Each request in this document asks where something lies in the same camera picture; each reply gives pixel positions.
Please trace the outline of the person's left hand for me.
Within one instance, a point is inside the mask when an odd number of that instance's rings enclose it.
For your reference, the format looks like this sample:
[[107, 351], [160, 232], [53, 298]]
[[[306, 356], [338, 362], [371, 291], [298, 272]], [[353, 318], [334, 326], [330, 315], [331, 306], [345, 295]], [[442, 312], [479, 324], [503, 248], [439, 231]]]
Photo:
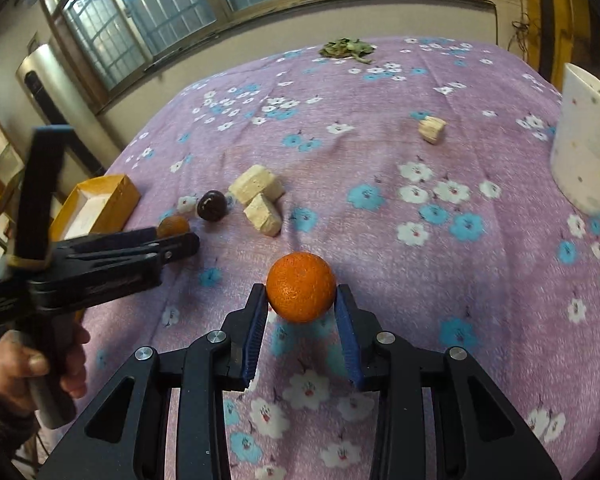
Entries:
[[[84, 344], [90, 333], [77, 322], [73, 323], [72, 345], [66, 353], [66, 374], [59, 385], [73, 399], [87, 393]], [[17, 416], [29, 416], [35, 403], [29, 391], [28, 380], [43, 377], [50, 371], [46, 357], [38, 350], [25, 346], [15, 330], [4, 333], [0, 339], [0, 404]]]

